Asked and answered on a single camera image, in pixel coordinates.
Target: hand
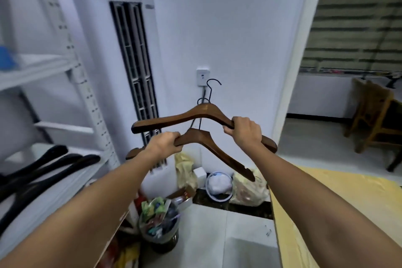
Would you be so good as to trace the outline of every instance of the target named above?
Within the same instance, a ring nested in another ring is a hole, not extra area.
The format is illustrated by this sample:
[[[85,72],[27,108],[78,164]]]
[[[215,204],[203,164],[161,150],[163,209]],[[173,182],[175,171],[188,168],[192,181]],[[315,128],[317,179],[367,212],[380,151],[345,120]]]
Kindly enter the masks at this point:
[[[234,129],[224,126],[225,134],[233,137],[234,142],[244,150],[245,147],[261,143],[261,127],[249,118],[233,117]]]
[[[156,155],[159,161],[166,159],[170,155],[181,152],[181,150],[183,149],[183,145],[174,146],[173,143],[177,137],[180,137],[179,132],[166,132],[162,134],[157,134],[151,138],[151,141],[149,141],[145,150],[150,151],[154,155]]]

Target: brown wooden hanger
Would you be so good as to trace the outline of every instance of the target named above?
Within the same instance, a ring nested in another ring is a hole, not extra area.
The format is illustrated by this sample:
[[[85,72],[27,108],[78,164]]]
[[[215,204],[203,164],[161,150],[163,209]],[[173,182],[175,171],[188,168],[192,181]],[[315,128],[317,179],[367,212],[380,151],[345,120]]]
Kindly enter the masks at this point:
[[[225,116],[216,105],[212,103],[202,103],[190,109],[188,112],[178,114],[176,116],[137,121],[131,127],[131,131],[134,134],[138,134],[150,130],[161,129],[197,118],[208,118],[218,122],[221,125],[234,129],[233,121]],[[273,153],[276,153],[278,150],[278,146],[274,140],[268,137],[263,136],[261,143]]]
[[[240,162],[236,161],[232,157],[230,157],[228,154],[226,154],[223,150],[221,150],[214,140],[211,137],[211,134],[208,131],[205,130],[200,130],[200,129],[195,129],[195,128],[189,128],[188,131],[178,137],[174,141],[175,146],[180,146],[180,145],[185,145],[185,144],[190,144],[190,143],[198,143],[207,148],[211,153],[213,153],[215,156],[217,156],[219,159],[221,159],[225,164],[230,166],[232,169],[234,169],[236,172],[239,174],[243,175],[245,178],[248,180],[254,182],[255,177],[253,172],[250,169],[247,169],[244,167],[243,164]],[[132,159],[135,156],[137,156],[145,147],[141,149],[132,149],[128,155],[126,156],[126,160]]]

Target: person's left hand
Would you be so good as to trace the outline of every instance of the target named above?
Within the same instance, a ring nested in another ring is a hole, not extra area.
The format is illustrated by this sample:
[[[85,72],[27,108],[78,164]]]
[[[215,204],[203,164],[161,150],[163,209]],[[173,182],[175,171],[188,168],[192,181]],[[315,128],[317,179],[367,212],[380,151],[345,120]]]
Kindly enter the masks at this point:
[[[180,137],[179,132],[165,132],[151,138],[145,150],[153,152],[161,161],[170,155],[181,152],[183,145],[174,146],[174,140]]]

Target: white floor tile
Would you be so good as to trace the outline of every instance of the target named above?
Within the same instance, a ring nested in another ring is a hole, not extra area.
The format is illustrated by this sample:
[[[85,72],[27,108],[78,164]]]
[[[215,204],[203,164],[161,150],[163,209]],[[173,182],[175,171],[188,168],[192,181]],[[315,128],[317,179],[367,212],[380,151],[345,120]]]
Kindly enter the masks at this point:
[[[144,268],[221,268],[227,213],[191,205],[181,216],[177,245],[164,255],[146,250]]]
[[[397,148],[368,147],[357,154],[357,137],[345,138],[343,132],[344,126],[339,123],[288,118],[278,155],[296,165],[377,176],[402,185],[402,165],[394,173],[386,170]]]
[[[280,268],[273,220],[228,212],[223,268]]]

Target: black baseboard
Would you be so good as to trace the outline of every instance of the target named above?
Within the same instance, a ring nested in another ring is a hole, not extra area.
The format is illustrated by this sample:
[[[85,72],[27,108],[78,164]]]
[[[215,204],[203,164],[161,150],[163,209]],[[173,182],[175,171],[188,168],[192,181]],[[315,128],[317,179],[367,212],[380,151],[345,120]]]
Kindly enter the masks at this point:
[[[348,119],[348,118],[313,116],[311,114],[288,113],[288,114],[286,114],[286,118],[314,120],[314,121],[326,121],[326,122],[335,122],[335,123],[342,123],[342,124],[351,124],[352,123],[352,119]]]

